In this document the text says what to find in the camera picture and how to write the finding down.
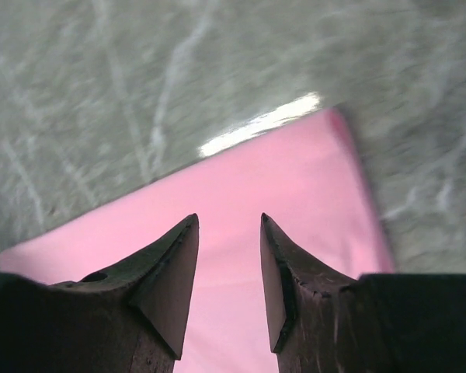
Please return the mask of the pink t shirt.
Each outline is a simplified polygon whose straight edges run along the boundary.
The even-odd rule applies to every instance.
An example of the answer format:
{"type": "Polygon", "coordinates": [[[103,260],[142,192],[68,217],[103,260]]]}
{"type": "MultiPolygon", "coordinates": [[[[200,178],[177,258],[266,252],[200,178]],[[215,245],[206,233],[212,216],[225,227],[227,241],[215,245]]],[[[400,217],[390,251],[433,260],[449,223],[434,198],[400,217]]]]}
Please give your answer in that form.
{"type": "Polygon", "coordinates": [[[197,214],[200,248],[177,372],[275,372],[260,262],[269,215],[350,277],[391,272],[391,253],[346,122],[322,110],[186,167],[5,250],[0,267],[46,284],[78,281],[197,214]]]}

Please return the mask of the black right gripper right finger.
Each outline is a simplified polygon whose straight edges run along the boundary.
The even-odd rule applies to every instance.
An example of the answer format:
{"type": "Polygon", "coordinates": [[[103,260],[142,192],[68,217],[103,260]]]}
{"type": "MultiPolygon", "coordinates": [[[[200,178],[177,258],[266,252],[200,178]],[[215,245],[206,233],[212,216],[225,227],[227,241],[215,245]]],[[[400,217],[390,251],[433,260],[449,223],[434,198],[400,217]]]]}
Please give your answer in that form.
{"type": "Polygon", "coordinates": [[[352,279],[261,217],[270,349],[282,372],[466,372],[466,274],[352,279]]]}

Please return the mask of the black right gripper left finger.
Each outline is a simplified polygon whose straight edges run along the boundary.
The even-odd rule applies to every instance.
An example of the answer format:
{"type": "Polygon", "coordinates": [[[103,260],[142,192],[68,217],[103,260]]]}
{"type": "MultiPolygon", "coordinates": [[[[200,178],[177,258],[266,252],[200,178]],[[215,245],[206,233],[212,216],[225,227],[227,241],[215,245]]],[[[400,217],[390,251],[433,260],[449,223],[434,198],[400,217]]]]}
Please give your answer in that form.
{"type": "Polygon", "coordinates": [[[199,249],[191,214],[80,281],[0,273],[0,372],[170,372],[182,357],[199,249]]]}

